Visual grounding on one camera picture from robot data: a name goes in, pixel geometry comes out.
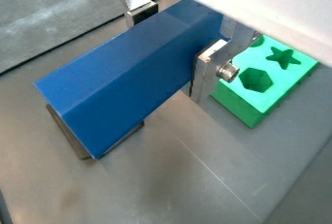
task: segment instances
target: green shape sorter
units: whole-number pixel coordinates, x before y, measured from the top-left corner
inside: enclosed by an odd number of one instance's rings
[[[253,128],[318,65],[316,60],[268,36],[232,60],[233,82],[220,80],[212,96]]]

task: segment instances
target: gray floor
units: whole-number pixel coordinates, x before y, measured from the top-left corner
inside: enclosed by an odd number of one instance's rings
[[[332,222],[332,141],[312,161],[267,224]]]
[[[124,14],[120,0],[0,0],[0,73]]]
[[[101,161],[77,159],[33,82],[124,30],[118,19],[0,78],[0,188],[15,223],[251,224],[271,214],[270,223],[307,223],[303,211],[330,223],[326,67],[253,130],[178,92]]]

